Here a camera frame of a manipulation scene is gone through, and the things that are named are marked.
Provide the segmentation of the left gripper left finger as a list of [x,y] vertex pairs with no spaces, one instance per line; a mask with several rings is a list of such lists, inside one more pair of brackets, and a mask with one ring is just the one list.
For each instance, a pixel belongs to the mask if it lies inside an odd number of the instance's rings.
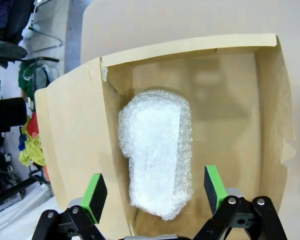
[[107,198],[107,187],[101,173],[93,174],[83,198],[78,205],[68,207],[62,213],[45,210],[36,225],[33,240],[104,240],[96,227],[100,222]]

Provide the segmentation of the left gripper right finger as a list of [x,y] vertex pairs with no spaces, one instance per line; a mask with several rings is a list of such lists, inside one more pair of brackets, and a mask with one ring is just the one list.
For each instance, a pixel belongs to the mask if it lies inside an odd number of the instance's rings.
[[244,229],[250,240],[286,240],[287,236],[272,200],[257,196],[252,201],[231,195],[215,165],[204,167],[204,190],[212,217],[195,240],[225,240],[233,229]]

